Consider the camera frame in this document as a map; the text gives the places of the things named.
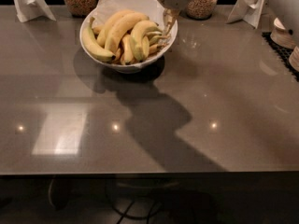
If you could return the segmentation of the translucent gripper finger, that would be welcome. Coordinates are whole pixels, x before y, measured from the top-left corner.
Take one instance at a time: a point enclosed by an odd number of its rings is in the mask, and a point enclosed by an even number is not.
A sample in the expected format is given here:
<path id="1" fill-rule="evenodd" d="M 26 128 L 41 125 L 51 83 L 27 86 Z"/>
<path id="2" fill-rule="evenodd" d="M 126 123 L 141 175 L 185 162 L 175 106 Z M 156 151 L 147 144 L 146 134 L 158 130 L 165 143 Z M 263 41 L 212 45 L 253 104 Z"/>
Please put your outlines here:
<path id="1" fill-rule="evenodd" d="M 174 26 L 180 11 L 177 9 L 169 9 L 166 8 L 163 13 L 163 19 L 164 19 L 164 35 L 168 35 L 171 31 L 172 27 Z"/>

